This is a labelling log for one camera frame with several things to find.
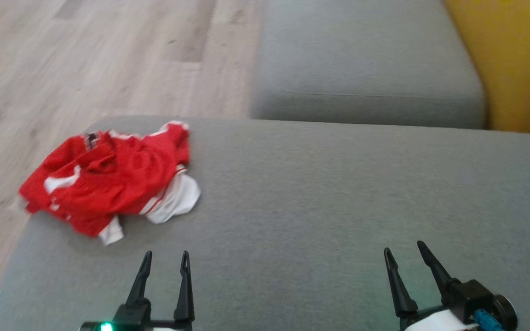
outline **red and white jersey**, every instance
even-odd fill
[[[144,137],[110,130],[68,138],[19,193],[28,202],[28,212],[46,210],[91,237],[116,222],[116,214],[145,214],[154,223],[164,222],[161,215],[177,214],[169,211],[177,209],[173,201],[181,199],[174,191],[185,192],[191,207],[199,197],[191,177],[177,181],[185,187],[170,189],[189,162],[188,136],[186,123],[171,121]]]

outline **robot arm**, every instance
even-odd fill
[[[191,331],[191,323],[196,319],[196,315],[191,288],[189,253],[183,252],[181,258],[181,287],[173,320],[151,319],[151,302],[144,297],[144,290],[151,272],[152,261],[153,252],[148,251],[140,264],[126,303],[120,305],[111,321],[85,322],[79,331]]]
[[[416,302],[406,291],[392,252],[386,248],[384,259],[387,276],[390,281],[394,310],[396,316],[400,318],[401,331],[458,331],[475,327],[479,331],[514,331],[517,329],[517,314],[506,297],[492,294],[475,279],[462,283],[457,278],[451,277],[423,241],[418,241],[418,248],[425,264],[431,268],[433,278],[439,287],[441,305],[418,310]],[[443,321],[450,320],[452,316],[455,316],[457,321],[445,323],[450,325],[449,329],[429,328],[432,322],[439,325]]]

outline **wooden floor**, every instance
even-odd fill
[[[0,0],[0,275],[17,188],[109,115],[247,117],[265,0]]]

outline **white stripe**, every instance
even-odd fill
[[[112,138],[118,138],[118,139],[122,139],[122,140],[128,140],[128,139],[130,139],[132,137],[137,138],[137,139],[141,138],[138,134],[121,134],[121,133],[117,132],[116,130],[109,130],[108,134]]]
[[[187,172],[187,168],[183,164],[177,164],[177,167],[175,167],[175,174],[183,174]]]
[[[168,124],[175,124],[177,126],[182,126],[185,130],[188,130],[188,131],[190,129],[190,125],[182,121],[170,121]]]
[[[75,184],[81,173],[81,167],[76,165],[74,170],[75,173],[73,176],[65,178],[54,178],[49,177],[44,180],[44,189],[48,194],[52,193],[57,188],[69,187]]]
[[[162,189],[157,195],[155,195],[154,197],[152,197],[151,199],[149,199],[149,201],[147,202],[147,204],[144,205],[144,207],[140,210],[139,214],[141,215],[144,215],[146,214],[147,212],[149,212],[151,210],[151,208],[153,208],[154,205],[157,205],[157,201],[159,201],[161,199],[161,197],[163,196],[163,193],[164,191],[166,190],[167,188],[164,188]]]
[[[150,137],[158,136],[158,135],[160,135],[160,134],[162,134],[162,133],[167,132],[168,130],[169,130],[168,126],[167,126],[166,124],[163,124],[163,125],[158,129],[157,132],[153,132],[153,133],[149,134],[149,136],[150,136]]]

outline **gray sofa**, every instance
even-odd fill
[[[164,117],[92,129],[149,134]],[[111,319],[146,250],[154,318],[170,318],[191,254],[194,329],[398,328],[382,251],[421,308],[439,303],[415,249],[507,296],[530,330],[530,135],[282,121],[189,120],[195,209],[166,224],[122,222],[104,247],[44,213],[0,282],[0,331],[74,331]]]
[[[441,0],[269,0],[252,117],[483,128],[486,99]]]

